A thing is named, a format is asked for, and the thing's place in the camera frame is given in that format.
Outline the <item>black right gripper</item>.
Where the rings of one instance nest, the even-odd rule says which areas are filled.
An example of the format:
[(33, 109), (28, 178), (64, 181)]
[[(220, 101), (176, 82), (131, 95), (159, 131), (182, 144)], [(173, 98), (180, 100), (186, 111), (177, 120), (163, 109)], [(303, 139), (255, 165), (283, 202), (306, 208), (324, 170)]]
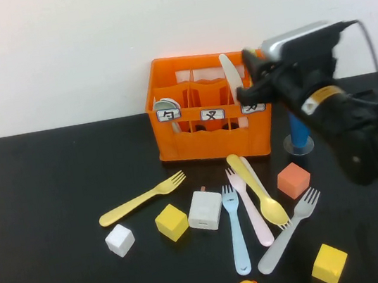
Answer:
[(237, 100), (243, 106), (278, 102), (302, 106), (316, 90), (336, 84), (337, 59), (332, 54), (286, 64), (267, 59), (261, 49), (246, 47), (241, 57), (251, 79), (260, 80), (252, 87), (237, 88)]

